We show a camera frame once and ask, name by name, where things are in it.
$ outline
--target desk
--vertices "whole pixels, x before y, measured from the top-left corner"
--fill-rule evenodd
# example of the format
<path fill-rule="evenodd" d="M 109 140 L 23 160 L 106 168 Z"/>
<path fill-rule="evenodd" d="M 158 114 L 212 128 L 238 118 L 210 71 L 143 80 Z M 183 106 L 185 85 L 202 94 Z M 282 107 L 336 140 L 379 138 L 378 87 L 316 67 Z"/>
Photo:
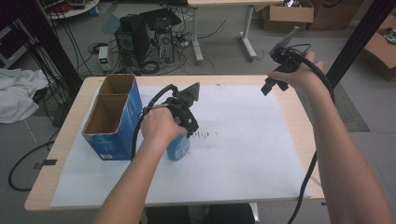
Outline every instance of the desk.
<path fill-rule="evenodd" d="M 139 86 L 159 86 L 174 83 L 175 85 L 188 86 L 195 81 L 202 85 L 216 85 L 224 83 L 229 85 L 258 85 L 263 83 L 266 76 L 208 76 L 208 77 L 137 77 Z M 44 166 L 30 192 L 25 208 L 30 211 L 50 210 L 50 203 L 57 188 L 60 173 L 65 159 L 75 142 L 80 124 L 90 106 L 95 91 L 103 83 L 103 77 L 87 78 L 78 97 L 64 122 L 64 126 L 48 155 L 49 160 L 57 160 L 56 165 Z M 290 136 L 297 150 L 298 157 L 306 171 L 315 151 L 312 126 L 295 91 L 282 92 L 274 88 L 274 93 L 279 102 L 281 111 L 290 130 Z M 312 191 L 311 199 L 323 199 L 323 192 L 316 169 L 308 183 Z"/>
<path fill-rule="evenodd" d="M 245 28 L 243 32 L 239 32 L 241 36 L 242 43 L 244 44 L 247 52 L 249 54 L 249 59 L 252 62 L 257 58 L 257 54 L 248 40 L 248 30 L 250 27 L 251 16 L 253 14 L 253 5 L 258 4 L 268 4 L 268 3 L 282 3 L 279 0 L 188 0 L 189 5 L 193 8 L 193 31 L 192 31 L 192 46 L 195 52 L 195 59 L 197 64 L 200 64 L 204 60 L 204 56 L 201 52 L 201 47 L 198 42 L 198 7 L 208 7 L 208 6 L 227 6 L 227 5 L 248 5 Z"/>

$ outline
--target desk leg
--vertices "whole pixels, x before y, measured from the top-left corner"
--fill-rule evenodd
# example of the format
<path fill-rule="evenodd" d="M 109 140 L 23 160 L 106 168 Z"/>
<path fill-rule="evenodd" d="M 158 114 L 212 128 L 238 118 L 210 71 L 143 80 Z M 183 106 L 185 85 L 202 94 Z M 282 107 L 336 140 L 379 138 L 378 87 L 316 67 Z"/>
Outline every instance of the desk leg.
<path fill-rule="evenodd" d="M 245 30 L 244 30 L 244 32 L 239 32 L 239 34 L 241 35 L 242 43 L 246 47 L 247 52 L 250 56 L 250 62 L 253 62 L 254 59 L 257 59 L 257 54 L 254 51 L 253 47 L 251 47 L 250 42 L 248 41 L 248 30 L 250 28 L 250 21 L 251 21 L 252 15 L 253 15 L 253 6 L 248 6 L 247 17 L 246 17 L 246 21 L 245 21 Z"/>
<path fill-rule="evenodd" d="M 204 56 L 201 52 L 201 47 L 198 42 L 198 20 L 197 20 L 198 7 L 193 8 L 193 30 L 192 30 L 192 46 L 194 47 L 195 59 L 197 65 L 200 65 L 204 61 Z"/>

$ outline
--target white paper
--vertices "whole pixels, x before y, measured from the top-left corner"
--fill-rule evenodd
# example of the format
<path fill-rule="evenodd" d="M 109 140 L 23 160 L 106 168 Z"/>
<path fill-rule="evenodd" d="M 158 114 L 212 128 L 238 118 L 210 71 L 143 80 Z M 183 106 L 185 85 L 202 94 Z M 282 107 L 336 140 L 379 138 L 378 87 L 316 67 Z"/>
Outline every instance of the white paper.
<path fill-rule="evenodd" d="M 263 96 L 260 88 L 201 86 L 199 101 L 191 107 L 200 127 L 191 137 L 190 151 L 179 161 L 163 154 L 146 205 L 298 197 L 302 166 L 275 96 Z M 143 105 L 160 89 L 139 87 Z M 88 115 L 64 164 L 52 207 L 100 206 L 129 164 L 100 160 L 80 134 Z"/>

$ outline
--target blue cardboard box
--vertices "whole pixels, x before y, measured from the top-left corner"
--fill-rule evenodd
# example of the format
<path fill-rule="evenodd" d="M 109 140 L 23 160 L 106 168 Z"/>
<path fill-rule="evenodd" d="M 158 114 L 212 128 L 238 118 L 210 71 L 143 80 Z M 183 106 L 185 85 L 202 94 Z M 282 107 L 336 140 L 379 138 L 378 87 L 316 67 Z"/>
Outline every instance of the blue cardboard box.
<path fill-rule="evenodd" d="M 131 159 L 134 128 L 142 111 L 133 75 L 108 75 L 82 135 L 104 161 Z"/>

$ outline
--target white cloth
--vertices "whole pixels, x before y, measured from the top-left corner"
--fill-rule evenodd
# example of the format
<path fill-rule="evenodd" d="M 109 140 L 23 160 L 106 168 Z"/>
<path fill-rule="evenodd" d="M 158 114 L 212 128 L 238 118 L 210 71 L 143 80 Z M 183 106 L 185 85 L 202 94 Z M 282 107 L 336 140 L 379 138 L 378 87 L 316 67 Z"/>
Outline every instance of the white cloth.
<path fill-rule="evenodd" d="M 35 92 L 48 85 L 41 70 L 0 68 L 0 123 L 26 119 L 38 109 L 32 100 Z"/>

